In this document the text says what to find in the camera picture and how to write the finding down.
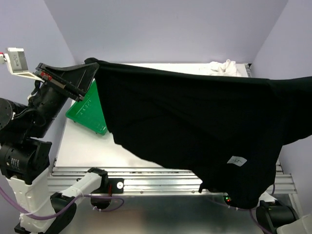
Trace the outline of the black t shirt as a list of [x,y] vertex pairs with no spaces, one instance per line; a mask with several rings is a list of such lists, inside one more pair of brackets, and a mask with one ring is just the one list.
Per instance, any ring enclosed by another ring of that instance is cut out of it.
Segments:
[[[284,145],[312,134],[311,77],[191,75],[96,58],[97,91],[115,144],[164,168],[192,171],[200,189],[254,208],[274,183]],[[232,156],[247,162],[227,164]]]

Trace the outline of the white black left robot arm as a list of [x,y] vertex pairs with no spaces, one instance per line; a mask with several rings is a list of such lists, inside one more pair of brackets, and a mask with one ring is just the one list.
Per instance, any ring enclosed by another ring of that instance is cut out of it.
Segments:
[[82,101],[97,63],[57,68],[40,63],[31,74],[27,105],[0,100],[0,172],[12,188],[20,212],[18,234],[58,234],[73,219],[82,198],[109,187],[105,170],[91,168],[74,185],[49,193],[49,153],[43,137],[68,99]]

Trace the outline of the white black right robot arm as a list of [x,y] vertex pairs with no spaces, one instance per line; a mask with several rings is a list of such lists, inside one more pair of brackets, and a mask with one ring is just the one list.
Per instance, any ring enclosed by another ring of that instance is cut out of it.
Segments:
[[311,234],[312,215],[299,217],[295,209],[264,192],[255,210],[255,221],[265,234]]

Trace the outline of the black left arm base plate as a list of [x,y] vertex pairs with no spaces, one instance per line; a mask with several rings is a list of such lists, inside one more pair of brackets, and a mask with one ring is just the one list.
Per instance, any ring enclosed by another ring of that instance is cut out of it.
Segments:
[[109,195],[124,193],[124,179],[108,178],[108,184],[104,188],[104,193]]

